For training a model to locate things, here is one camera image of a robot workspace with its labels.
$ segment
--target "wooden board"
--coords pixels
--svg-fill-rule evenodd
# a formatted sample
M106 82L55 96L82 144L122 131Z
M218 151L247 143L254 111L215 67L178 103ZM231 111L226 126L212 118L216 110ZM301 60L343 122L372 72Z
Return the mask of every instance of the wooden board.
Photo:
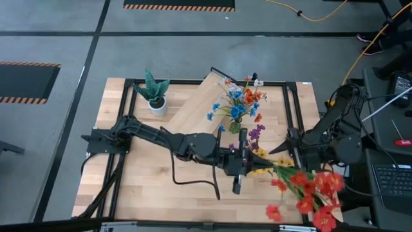
M195 92L192 92L188 99L185 99L183 106L167 122L165 128L172 133L213 133L219 126L223 116L213 117L213 121L206 118L206 114L212 111L214 103L220 103L221 106L228 106L228 102L220 100L220 96L226 93L227 85L220 88L218 86L222 77L211 72L203 82L197 86Z
M98 128L110 128L116 121L118 105L122 96L124 79L110 78L104 90L102 103L97 116ZM198 86L171 84L166 93L169 99L167 115L158 117L150 112L147 102L138 96L135 116L150 126L165 126L187 99L196 93ZM313 128L319 120L314 91L310 83L297 83L301 111L305 129ZM262 102L259 113L266 126L262 133L261 145L271 150L285 139L287 121L282 89L264 86L268 101ZM248 129L256 126L252 119L245 117L242 124ZM237 135L226 132L222 137L222 146L236 143ZM73 216L82 213L96 197L101 188L104 170L108 160L107 154L98 155L85 165L80 181L79 191L73 208ZM177 181L209 180L212 181L210 166L175 159ZM191 184L177 186L171 179L171 160L169 151L142 139L134 138L131 151L126 157L122 183L116 210L116 219L121 220L166 220L166 221L214 221L214 222L249 222L271 223L265 215L268 204L278 204L281 195L270 185L272 177L265 175L248 175L242 182L241 194L232 193L233 177L226 177L222 170L216 170L221 200L216 200L212 186ZM111 192L108 193L104 215L108 214ZM296 197L290 191L283 194L280 207L285 223L302 223L301 215L295 208ZM337 210L334 215L342 221L342 213Z

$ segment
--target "blue flower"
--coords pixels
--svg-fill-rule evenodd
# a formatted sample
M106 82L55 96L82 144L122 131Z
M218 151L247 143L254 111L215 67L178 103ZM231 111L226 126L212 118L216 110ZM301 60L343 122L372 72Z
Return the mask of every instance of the blue flower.
M239 105L236 108L239 110L240 113L245 113L246 112L246 109L243 105Z
M256 108L251 108L250 109L250 116L253 117L256 115Z
M239 109L236 106L233 106L230 109L230 116L232 116L233 119L237 119L239 117Z
M214 103L213 107L212 107L213 112L216 112L216 110L218 110L219 106L220 106L219 103Z
M208 120L211 121L211 120L212 120L212 117L213 117L213 112L210 112L210 113L207 114L207 119L208 119Z
M234 99L239 99L243 95L242 91L236 91L232 94Z
M219 124L219 129L220 129L222 132L225 132L225 131L226 131L225 127L224 127L222 124Z

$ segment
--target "wooden table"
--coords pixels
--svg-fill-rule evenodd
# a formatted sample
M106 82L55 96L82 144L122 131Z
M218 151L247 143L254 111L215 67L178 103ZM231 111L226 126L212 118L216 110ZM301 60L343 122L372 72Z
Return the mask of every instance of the wooden table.
M122 97L125 79L109 78L103 93L98 112L96 127L110 129L117 119L118 106ZM164 126L179 110L187 99L196 91L197 85L171 84L166 93L169 111L164 116L155 116L148 108L147 101L137 97L135 117L141 122L159 128ZM266 126L259 145L272 150L285 140L287 119L282 88L259 87L268 95L267 102L261 101L258 113L263 115L260 124ZM305 129L313 128L319 120L312 84L297 82L299 101ZM292 92L289 93L293 106ZM294 107L292 107L294 125L297 125ZM253 118L244 117L243 127L251 130L256 127ZM237 143L238 135L225 132L221 146ZM100 191L108 161L107 154L93 157L85 165L79 191L73 208L73 216L81 214ZM193 162L175 159L177 181L209 180L212 181L212 168ZM233 177L225 176L221 169L216 170L221 200L216 200L213 187L208 184L190 184L177 186L171 178L171 160L169 150L151 144L142 139L133 138L131 151L126 157L122 181L118 196L115 218L117 220L154 220L184 222L232 222L232 223L271 223L265 215L268 204L278 204L281 195L270 185L269 174L248 175L242 181L241 194L232 192ZM111 192L108 193L104 216L108 215ZM282 206L284 223L301 224L301 214L296 210L296 197L289 190L283 194ZM340 210L334 212L342 221Z

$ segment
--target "flower vase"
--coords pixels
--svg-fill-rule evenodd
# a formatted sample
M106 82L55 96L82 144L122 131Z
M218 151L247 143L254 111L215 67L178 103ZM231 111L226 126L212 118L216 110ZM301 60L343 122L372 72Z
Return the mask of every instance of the flower vase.
M235 119L235 120L230 124L230 129L229 129L229 131L232 132L233 134L239 133L239 132L240 132L240 128L241 128L241 121L242 121L242 118L241 118L241 117Z

